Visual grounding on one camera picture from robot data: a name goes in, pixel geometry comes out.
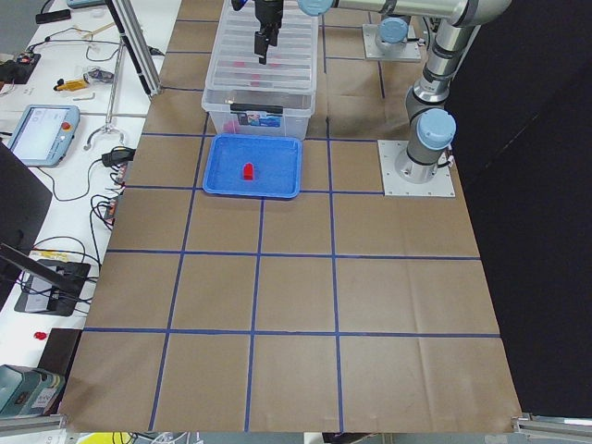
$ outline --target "small red object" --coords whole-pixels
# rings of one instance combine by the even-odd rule
[[[242,178],[245,180],[254,179],[254,168],[251,162],[244,164],[244,167],[242,168]]]

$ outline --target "blue tray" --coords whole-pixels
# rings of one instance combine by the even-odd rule
[[[253,180],[243,168],[253,164]],[[213,194],[290,199],[300,192],[302,142],[291,137],[218,134],[212,140],[203,189]]]

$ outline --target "dark background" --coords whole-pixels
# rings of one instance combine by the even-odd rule
[[[524,412],[592,417],[592,2],[515,0],[451,86],[457,165]]]

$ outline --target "monitor stand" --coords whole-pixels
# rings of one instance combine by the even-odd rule
[[[34,315],[72,315],[78,303],[75,299],[80,297],[91,269],[89,264],[45,259],[35,261],[4,243],[0,244],[0,257],[31,275],[25,285],[33,291],[20,293],[15,311]],[[44,296],[32,294],[35,290],[49,289],[51,291],[44,292]]]

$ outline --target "white mounting plate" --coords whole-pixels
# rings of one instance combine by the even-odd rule
[[[395,169],[395,159],[407,148],[407,143],[407,141],[378,141],[385,196],[455,197],[450,170],[447,166],[439,168],[436,176],[427,183],[415,184],[399,176]],[[446,155],[443,154],[439,162],[446,162]]]
[[[364,36],[364,50],[368,60],[385,60],[388,62],[413,62],[419,63],[422,55],[419,52],[417,43],[395,44],[390,50],[384,53],[376,46],[376,32],[378,25],[362,25],[362,35]],[[409,39],[415,38],[413,26],[409,27]]]

